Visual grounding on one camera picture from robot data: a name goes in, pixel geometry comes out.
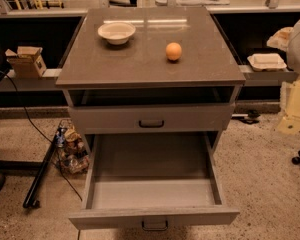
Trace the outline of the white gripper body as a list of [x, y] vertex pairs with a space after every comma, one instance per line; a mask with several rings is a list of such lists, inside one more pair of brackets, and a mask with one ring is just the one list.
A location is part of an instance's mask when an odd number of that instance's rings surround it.
[[285, 117], [300, 121], [300, 76], [293, 83], [282, 83], [280, 108]]

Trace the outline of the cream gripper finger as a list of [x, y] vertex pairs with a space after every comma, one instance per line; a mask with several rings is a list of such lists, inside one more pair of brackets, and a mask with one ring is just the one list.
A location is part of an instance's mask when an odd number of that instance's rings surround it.
[[279, 120], [276, 130], [284, 134], [297, 134], [300, 132], [300, 120], [298, 118], [283, 116]]

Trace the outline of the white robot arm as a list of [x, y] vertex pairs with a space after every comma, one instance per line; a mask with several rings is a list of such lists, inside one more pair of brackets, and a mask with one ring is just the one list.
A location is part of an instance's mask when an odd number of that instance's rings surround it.
[[285, 134], [300, 131], [300, 19], [293, 27], [284, 27], [271, 36], [267, 45], [286, 52], [287, 65], [298, 78], [283, 83], [280, 90], [280, 120], [275, 129]]

